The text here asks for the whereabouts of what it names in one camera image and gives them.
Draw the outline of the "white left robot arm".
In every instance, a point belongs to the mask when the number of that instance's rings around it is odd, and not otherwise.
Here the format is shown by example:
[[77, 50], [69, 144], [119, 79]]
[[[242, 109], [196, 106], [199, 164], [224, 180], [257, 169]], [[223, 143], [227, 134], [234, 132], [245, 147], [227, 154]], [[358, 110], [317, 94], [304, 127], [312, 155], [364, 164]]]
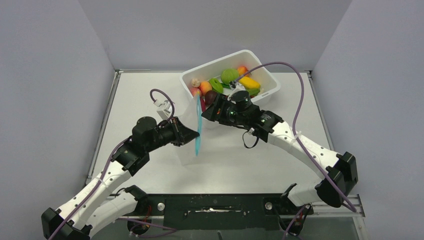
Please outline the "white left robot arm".
[[140, 118], [129, 138], [110, 154], [103, 170], [78, 194], [57, 209], [41, 215], [47, 240], [89, 240], [121, 216], [143, 208], [148, 194], [136, 185], [126, 187], [116, 199], [105, 202], [116, 188], [133, 177], [150, 160], [150, 152], [167, 144], [183, 146], [200, 136], [184, 126], [178, 117], [157, 123]]

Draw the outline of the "green cabbage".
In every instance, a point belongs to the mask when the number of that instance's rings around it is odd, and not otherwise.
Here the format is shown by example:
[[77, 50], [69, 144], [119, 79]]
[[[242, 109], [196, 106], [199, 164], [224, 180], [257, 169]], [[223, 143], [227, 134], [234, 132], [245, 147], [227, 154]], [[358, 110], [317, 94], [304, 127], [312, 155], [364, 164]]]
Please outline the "green cabbage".
[[239, 76], [240, 74], [237, 69], [227, 68], [221, 73], [220, 80], [223, 84], [229, 85], [230, 82], [236, 80]]

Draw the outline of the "dark red apple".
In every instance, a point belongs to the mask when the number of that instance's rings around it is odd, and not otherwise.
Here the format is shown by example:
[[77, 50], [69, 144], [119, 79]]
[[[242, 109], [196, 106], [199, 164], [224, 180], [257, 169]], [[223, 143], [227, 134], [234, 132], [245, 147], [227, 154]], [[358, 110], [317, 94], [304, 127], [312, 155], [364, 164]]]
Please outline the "dark red apple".
[[218, 93], [214, 90], [209, 90], [205, 95], [204, 95], [204, 102], [206, 106], [210, 106], [211, 104], [214, 103], [215, 98], [217, 97]]

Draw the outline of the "clear zip top bag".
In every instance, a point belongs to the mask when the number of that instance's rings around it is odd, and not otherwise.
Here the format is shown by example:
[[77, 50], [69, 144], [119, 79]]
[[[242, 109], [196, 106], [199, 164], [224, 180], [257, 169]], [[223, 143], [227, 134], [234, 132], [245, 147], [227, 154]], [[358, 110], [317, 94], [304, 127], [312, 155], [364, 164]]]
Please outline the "clear zip top bag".
[[202, 136], [202, 107], [200, 97], [196, 94], [188, 103], [185, 111], [179, 116], [183, 125], [199, 134], [189, 143], [177, 150], [183, 166], [192, 164], [200, 154]]

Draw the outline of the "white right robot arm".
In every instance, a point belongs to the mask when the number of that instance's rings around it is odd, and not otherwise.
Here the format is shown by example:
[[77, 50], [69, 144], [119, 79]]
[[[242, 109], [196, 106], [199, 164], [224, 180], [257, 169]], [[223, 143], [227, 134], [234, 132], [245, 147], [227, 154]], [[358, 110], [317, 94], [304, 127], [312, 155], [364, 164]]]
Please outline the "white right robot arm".
[[252, 103], [247, 91], [238, 91], [231, 98], [218, 94], [202, 117], [221, 125], [246, 130], [257, 139], [286, 151], [304, 163], [318, 176], [311, 183], [293, 183], [282, 194], [281, 207], [289, 214], [302, 205], [324, 202], [328, 206], [354, 209], [347, 196], [358, 182], [355, 157], [327, 149], [294, 130], [280, 116], [261, 110]]

